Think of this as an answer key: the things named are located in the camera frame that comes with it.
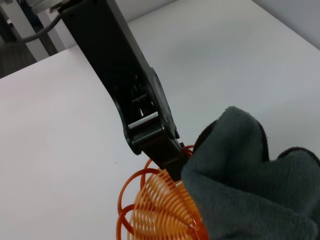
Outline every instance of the robotic arm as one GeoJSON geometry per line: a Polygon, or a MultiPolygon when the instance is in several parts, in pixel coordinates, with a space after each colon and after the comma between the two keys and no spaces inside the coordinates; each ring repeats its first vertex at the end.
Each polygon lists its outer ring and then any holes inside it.
{"type": "Polygon", "coordinates": [[[174,181],[179,180],[188,156],[177,141],[179,134],[160,80],[115,0],[32,1],[29,5],[35,13],[54,5],[51,10],[57,10],[59,16],[49,27],[20,42],[36,39],[62,19],[111,95],[132,151],[146,153],[174,181]]]}

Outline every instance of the gray wall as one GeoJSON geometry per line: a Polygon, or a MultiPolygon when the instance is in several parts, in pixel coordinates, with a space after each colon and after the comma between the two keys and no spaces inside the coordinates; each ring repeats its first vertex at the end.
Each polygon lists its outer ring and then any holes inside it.
{"type": "Polygon", "coordinates": [[[320,50],[320,0],[253,0],[320,50]]]}

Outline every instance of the dark gray fabric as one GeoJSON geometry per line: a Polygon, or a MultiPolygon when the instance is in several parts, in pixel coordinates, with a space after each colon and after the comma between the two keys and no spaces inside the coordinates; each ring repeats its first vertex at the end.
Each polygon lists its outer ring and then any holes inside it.
{"type": "Polygon", "coordinates": [[[263,133],[229,107],[182,170],[211,240],[315,240],[320,167],[297,149],[263,161],[263,133]]]}

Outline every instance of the gray towel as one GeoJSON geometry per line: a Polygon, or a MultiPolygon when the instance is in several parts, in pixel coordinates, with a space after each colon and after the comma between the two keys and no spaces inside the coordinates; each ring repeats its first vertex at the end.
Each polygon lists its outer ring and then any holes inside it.
{"type": "Polygon", "coordinates": [[[319,166],[299,147],[269,161],[262,126],[229,107],[200,135],[181,174],[211,240],[315,240],[319,166]]]}

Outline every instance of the orange spiral object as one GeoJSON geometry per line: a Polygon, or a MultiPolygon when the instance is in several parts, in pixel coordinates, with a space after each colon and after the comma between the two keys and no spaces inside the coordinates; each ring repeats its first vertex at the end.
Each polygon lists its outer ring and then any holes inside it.
{"type": "MultiPolygon", "coordinates": [[[[191,156],[193,146],[184,151],[191,156]]],[[[118,199],[116,239],[121,240],[122,225],[128,230],[128,240],[208,240],[197,207],[182,180],[174,182],[167,170],[148,168],[133,174],[124,184],[118,199]],[[141,176],[140,191],[131,204],[122,209],[122,196],[127,185],[141,176]],[[132,211],[130,221],[126,213],[132,211]]]]}

